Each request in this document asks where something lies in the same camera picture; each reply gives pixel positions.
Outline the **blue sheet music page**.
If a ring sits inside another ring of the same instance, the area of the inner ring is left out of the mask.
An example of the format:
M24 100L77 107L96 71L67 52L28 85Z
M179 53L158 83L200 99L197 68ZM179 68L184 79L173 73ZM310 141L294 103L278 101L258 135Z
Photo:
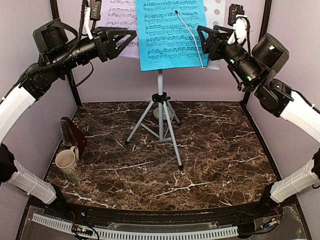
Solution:
M205 26L202 0L136 1L141 71L207 67L198 26Z

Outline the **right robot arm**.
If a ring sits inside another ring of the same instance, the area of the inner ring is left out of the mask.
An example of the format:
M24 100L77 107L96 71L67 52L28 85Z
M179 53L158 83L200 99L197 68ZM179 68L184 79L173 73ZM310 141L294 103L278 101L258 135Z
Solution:
M275 76L289 60L289 51L270 33L250 46L251 24L241 5L231 5L232 28L214 25L197 27L201 48L209 59L225 60L237 83L237 89L254 93L260 105L277 118L282 118L315 141L320 140L320 111L299 91Z

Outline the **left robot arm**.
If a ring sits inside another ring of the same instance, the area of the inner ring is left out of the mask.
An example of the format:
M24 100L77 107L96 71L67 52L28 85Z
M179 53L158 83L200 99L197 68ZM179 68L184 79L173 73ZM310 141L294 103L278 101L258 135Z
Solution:
M137 37L126 27L96 27L101 18L101 1L81 3L79 28L60 18L33 32L39 52L38 62L30 65L0 102L0 139L4 140L20 117L50 89L56 80L64 80L72 69L95 58L101 62L117 58ZM0 145L0 181L19 188L46 205L60 218L67 218L70 206L58 187L24 168L5 144Z

